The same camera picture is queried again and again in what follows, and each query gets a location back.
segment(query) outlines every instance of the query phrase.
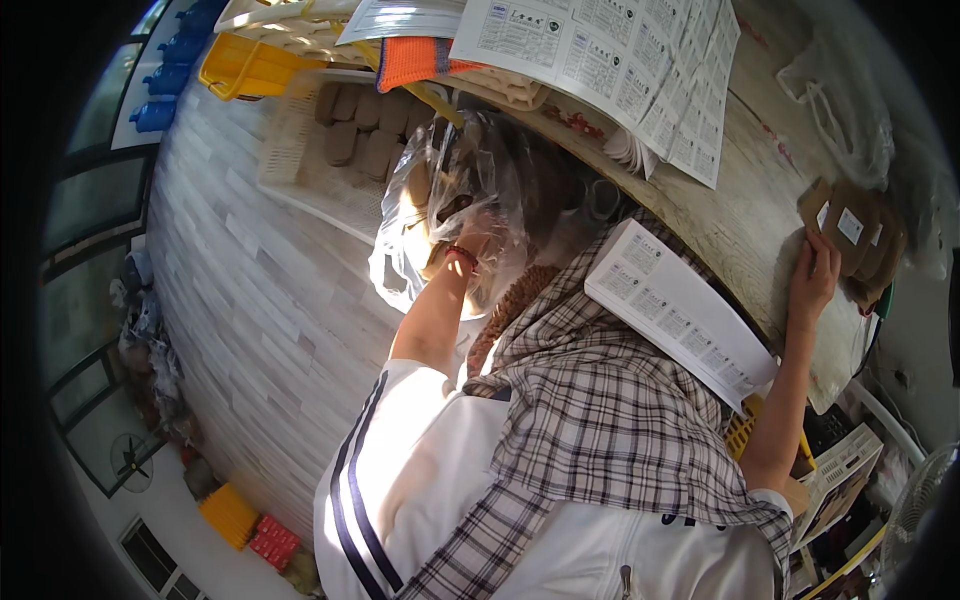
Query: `red box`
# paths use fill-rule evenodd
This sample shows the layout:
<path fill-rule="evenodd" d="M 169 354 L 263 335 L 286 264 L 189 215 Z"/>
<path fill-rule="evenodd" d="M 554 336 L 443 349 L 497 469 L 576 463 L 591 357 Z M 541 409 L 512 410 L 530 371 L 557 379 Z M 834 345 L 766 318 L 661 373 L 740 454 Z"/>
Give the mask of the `red box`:
<path fill-rule="evenodd" d="M 256 526 L 256 535 L 250 542 L 251 549 L 278 571 L 290 563 L 290 555 L 300 545 L 300 538 L 290 533 L 270 515 L 264 515 Z"/>

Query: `yellow container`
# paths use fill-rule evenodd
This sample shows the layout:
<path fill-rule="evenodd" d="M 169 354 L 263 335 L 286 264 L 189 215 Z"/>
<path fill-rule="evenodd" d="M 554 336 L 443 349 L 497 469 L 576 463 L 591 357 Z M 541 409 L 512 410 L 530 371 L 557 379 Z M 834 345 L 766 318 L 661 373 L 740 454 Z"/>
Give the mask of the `yellow container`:
<path fill-rule="evenodd" d="M 200 505 L 200 514 L 228 544 L 243 550 L 260 518 L 259 513 L 227 483 Z"/>
<path fill-rule="evenodd" d="M 754 430 L 756 417 L 763 411 L 763 398 L 757 394 L 750 394 L 743 398 L 743 412 L 747 415 L 747 420 L 742 419 L 736 413 L 730 419 L 730 427 L 727 428 L 727 434 L 724 436 L 724 442 L 727 444 L 727 453 L 735 461 L 740 460 L 743 449 L 747 447 L 747 440 L 750 438 L 750 432 Z M 810 452 L 810 445 L 806 441 L 806 434 L 800 432 L 800 448 L 797 451 L 798 456 L 802 456 L 810 470 L 817 468 L 816 461 L 813 460 L 813 454 Z"/>
<path fill-rule="evenodd" d="M 198 79 L 224 102 L 280 96 L 294 73 L 326 68 L 313 60 L 270 44 L 234 34 L 218 34 L 204 59 Z"/>

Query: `hand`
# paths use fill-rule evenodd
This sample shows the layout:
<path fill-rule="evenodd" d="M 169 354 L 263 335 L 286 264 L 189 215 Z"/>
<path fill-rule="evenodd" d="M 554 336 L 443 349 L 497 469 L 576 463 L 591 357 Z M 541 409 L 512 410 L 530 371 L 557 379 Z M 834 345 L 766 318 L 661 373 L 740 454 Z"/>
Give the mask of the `hand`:
<path fill-rule="evenodd" d="M 500 225 L 498 221 L 497 216 L 488 210 L 470 213 L 464 220 L 464 226 L 455 244 L 479 257 L 494 231 L 498 229 Z"/>
<path fill-rule="evenodd" d="M 808 229 L 790 283 L 787 330 L 816 333 L 817 320 L 833 298 L 838 277 L 840 251 L 824 234 Z"/>

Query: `gray wood-pattern tile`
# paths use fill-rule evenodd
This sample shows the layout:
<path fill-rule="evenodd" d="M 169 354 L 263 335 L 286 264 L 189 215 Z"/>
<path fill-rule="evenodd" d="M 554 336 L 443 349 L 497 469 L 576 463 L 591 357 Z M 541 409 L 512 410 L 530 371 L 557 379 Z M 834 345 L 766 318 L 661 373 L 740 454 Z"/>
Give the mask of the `gray wood-pattern tile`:
<path fill-rule="evenodd" d="M 317 482 L 401 315 L 369 284 L 369 246 L 256 188 L 275 107 L 186 89 L 157 160 L 147 247 L 204 456 L 312 546 Z"/>

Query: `window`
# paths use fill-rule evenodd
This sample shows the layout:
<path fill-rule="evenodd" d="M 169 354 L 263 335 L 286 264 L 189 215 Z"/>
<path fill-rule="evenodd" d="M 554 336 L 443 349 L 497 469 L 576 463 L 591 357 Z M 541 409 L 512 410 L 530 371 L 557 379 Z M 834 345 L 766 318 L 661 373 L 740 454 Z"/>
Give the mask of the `window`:
<path fill-rule="evenodd" d="M 123 94 L 127 91 L 133 67 L 142 49 L 142 43 L 124 44 L 113 55 L 80 113 L 77 128 L 66 149 L 68 154 L 110 142 Z"/>
<path fill-rule="evenodd" d="M 110 463 L 113 442 L 130 433 L 143 440 L 137 462 L 165 442 L 137 409 L 117 345 L 126 310 L 111 303 L 110 280 L 119 277 L 131 234 L 109 238 L 54 264 L 41 275 L 37 346 L 50 413 L 70 454 L 106 497 L 132 471 L 118 475 Z"/>
<path fill-rule="evenodd" d="M 132 156 L 69 177 L 54 187 L 43 250 L 54 253 L 104 228 L 136 221 L 145 194 L 148 156 Z"/>
<path fill-rule="evenodd" d="M 147 583 L 166 600 L 204 600 L 208 598 L 187 579 L 177 563 L 163 549 L 143 520 L 133 522 L 120 545 Z"/>
<path fill-rule="evenodd" d="M 130 35 L 148 36 L 152 33 L 154 26 L 163 16 L 163 12 L 167 10 L 168 4 L 170 4 L 170 0 L 156 0 L 154 5 L 151 6 L 147 13 L 143 15 L 143 18 L 140 19 L 140 22 L 136 24 L 136 27 L 133 28 Z"/>

